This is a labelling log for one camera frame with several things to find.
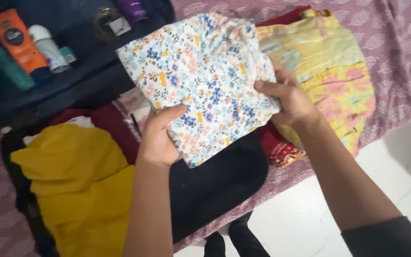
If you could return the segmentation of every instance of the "deodorant bottle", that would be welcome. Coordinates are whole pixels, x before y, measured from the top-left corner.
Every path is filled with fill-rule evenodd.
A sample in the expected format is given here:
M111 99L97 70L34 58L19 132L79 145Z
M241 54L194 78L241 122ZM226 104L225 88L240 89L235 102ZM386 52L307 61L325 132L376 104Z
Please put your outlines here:
M52 39L49 30L41 25L33 25L29 28L30 34L37 49L44 55L52 73L61 73L70 68L69 63L60 53L57 44Z

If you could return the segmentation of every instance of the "black suitcase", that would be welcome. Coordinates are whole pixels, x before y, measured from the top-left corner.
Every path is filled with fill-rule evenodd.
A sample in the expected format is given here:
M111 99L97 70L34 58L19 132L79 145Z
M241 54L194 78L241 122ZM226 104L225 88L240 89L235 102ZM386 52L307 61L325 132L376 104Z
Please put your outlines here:
M86 13L112 5L111 1L103 0L6 0L0 1L0 12L16 8L27 26L35 23L47 26L48 19L54 19L65 6L74 3L86 4ZM13 128L0 142L1 156L16 189L15 205L26 216L36 251L41 256L58 256L55 242L43 224L36 197L30 191L31 181L10 161L10 153L25 147L22 138L46 127L64 108L95 109L134 87L115 50L174 21L174 11L168 0L144 0L142 3L148 19L110 43L95 38L89 24L83 20L50 26L56 38L80 33L83 40L68 41L75 46L74 50L84 41L87 43L76 51L79 65L57 76L52 83L22 92L0 74L0 128ZM40 14L28 17L33 10ZM265 182L267 172L267 159L256 133L239 139L195 169L189 169L184 161L174 164L169 178L174 243L248 199Z

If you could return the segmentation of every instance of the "hand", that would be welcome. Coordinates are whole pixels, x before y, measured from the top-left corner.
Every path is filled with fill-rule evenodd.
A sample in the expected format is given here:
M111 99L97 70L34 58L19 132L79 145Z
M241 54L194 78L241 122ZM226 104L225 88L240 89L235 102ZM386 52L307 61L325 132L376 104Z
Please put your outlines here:
M186 105L167 108L157 115L150 111L142 132L136 163L145 161L161 167L171 167L179 157L179 151L168 136L166 128L173 119L185 112Z
M277 83L258 80L255 82L255 90L280 99L282 110L274 114L273 119L294 129L318 120L321 113L302 90L294 73L287 70L280 62L273 59L271 61Z

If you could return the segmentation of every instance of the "black pants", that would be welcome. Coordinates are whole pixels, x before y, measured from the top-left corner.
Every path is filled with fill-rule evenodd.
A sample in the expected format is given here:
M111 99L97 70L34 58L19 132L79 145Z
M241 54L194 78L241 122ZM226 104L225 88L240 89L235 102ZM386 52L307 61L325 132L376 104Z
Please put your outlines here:
M247 224L231 223L229 237L240 257L270 257ZM225 240L220 233L214 232L207 238L204 257L225 257Z

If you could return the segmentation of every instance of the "patterned bedsheet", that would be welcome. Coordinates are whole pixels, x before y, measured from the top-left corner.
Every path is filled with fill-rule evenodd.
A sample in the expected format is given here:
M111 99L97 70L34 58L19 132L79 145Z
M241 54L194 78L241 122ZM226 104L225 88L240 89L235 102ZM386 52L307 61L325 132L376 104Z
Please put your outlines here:
M367 120L360 147L411 121L411 0L197 1L172 0L178 20L214 11L232 17L253 17L260 22L308 4L332 10L358 39L375 87L376 111ZM313 175L306 157L283 169L271 167L266 183L254 196L177 243L175 251ZM0 256L36 256L31 233L23 215L15 209L14 200L14 188L0 159Z

